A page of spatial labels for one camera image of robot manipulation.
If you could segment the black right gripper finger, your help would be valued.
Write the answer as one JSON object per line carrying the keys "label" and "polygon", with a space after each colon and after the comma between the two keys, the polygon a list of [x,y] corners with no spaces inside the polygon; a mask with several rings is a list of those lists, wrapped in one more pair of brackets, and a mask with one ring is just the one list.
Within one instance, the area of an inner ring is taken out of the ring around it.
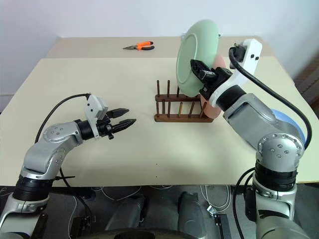
{"label": "black right gripper finger", "polygon": [[208,83],[217,79],[216,73],[200,60],[190,60],[192,73],[202,82]]}

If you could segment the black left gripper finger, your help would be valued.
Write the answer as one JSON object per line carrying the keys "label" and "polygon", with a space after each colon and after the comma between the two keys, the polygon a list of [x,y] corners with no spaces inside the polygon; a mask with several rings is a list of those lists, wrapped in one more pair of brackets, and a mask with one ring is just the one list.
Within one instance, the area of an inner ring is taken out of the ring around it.
{"label": "black left gripper finger", "polygon": [[129,112],[129,109],[118,108],[110,110],[110,118],[118,118]]}
{"label": "black left gripper finger", "polygon": [[118,124],[114,125],[114,133],[118,133],[120,131],[123,131],[129,128],[135,122],[136,122],[136,119],[126,119],[126,120],[120,121]]}

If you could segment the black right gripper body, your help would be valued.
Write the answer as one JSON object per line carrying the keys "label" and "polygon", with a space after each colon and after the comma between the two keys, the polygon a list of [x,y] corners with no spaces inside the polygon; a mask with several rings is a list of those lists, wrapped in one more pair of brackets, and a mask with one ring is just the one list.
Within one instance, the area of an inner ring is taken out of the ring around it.
{"label": "black right gripper body", "polygon": [[217,79],[203,83],[203,88],[200,89],[199,92],[205,99],[209,99],[216,89],[232,76],[232,72],[226,68],[217,67],[216,69],[211,69],[216,73]]}

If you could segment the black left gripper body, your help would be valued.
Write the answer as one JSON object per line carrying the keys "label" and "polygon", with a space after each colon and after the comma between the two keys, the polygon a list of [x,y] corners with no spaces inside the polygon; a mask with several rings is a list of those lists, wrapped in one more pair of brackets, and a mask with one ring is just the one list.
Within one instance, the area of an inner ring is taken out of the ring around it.
{"label": "black left gripper body", "polygon": [[96,127],[100,137],[107,136],[108,139],[113,139],[113,126],[111,124],[111,120],[116,118],[115,111],[108,111],[102,119],[98,119],[96,123]]}

